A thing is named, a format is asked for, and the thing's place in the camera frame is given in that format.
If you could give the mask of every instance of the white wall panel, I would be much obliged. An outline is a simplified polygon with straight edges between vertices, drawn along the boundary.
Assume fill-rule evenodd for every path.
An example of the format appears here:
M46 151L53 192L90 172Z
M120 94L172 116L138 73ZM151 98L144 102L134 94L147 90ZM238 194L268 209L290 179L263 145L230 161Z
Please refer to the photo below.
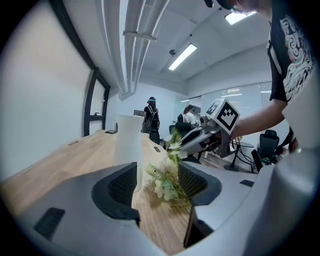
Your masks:
M91 70L40 1L0 57L0 179L81 138Z

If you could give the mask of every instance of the white wall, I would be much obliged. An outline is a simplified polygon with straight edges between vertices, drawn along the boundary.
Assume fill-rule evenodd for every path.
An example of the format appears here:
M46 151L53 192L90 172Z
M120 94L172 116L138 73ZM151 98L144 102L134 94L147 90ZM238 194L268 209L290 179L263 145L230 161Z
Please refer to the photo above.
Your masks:
M115 130L118 115L119 89L113 87L110 89L108 102L106 105L105 130Z
M94 115L95 113L98 112L99 114L97 115L102 116L102 111L104 106L104 94L105 94L105 88L102 86L102 84L98 80L96 80L94 89L93 89L90 115Z
M271 81L271 68L266 44L232 55L202 71L186 82L188 96L196 97L213 91Z
M1 180L82 136L90 74L49 3L40 1L0 58Z
M119 100L118 114L133 115L134 110L143 111L145 106L148 105L148 99L150 97L155 97L160 119L159 134L160 139L163 139L169 135L169 126L172 125L173 120L177 120L177 116L174 116L176 96L180 95L174 91L157 86L139 83L136 94L125 100Z

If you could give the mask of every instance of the black t-shirt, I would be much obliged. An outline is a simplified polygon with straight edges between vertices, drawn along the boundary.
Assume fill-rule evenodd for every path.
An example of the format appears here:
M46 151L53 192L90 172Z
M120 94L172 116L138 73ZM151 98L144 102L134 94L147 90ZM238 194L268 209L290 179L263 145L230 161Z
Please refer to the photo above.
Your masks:
M272 0L270 38L271 42L267 45L272 72L270 100L289 103L310 77L316 57L286 1ZM270 45L276 59L272 56Z

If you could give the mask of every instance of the black phone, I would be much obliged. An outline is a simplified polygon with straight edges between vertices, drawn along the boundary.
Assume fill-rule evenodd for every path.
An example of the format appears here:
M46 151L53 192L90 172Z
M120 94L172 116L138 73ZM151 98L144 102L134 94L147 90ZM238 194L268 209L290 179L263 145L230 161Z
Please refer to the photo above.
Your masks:
M106 134L115 134L117 132L118 132L117 130L107 130L105 133Z

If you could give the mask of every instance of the artificial flower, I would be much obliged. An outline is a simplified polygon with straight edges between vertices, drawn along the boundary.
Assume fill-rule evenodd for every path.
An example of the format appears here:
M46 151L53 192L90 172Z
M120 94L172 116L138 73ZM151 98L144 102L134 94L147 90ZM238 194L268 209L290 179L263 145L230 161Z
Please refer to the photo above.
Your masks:
M164 166L165 169L172 170L173 168L176 167L176 164L169 157L166 157L163 160L163 166Z
M171 141L172 140L172 135L170 134L170 135L168 135L167 137L165 137L164 139L163 139L165 142L169 142L169 141Z
M170 144L169 146L169 150L177 150L178 148L180 148L181 146L181 142L175 142L175 143L172 143Z
M161 198L162 195L165 193L165 191L161 187L158 187L158 186L155 187L154 192L156 193L158 198Z
M177 150L176 150L176 151L171 151L169 154L175 156L175 155L178 154L178 152L179 152L179 151L177 151Z
M171 199L171 192L170 192L170 190L167 190L164 193L164 200L169 201L170 199Z
M178 158L185 159L188 157L188 153L186 151L178 151Z
M157 180L155 181L155 186L156 186L157 188L161 188L161 187L162 187L161 181L157 179Z

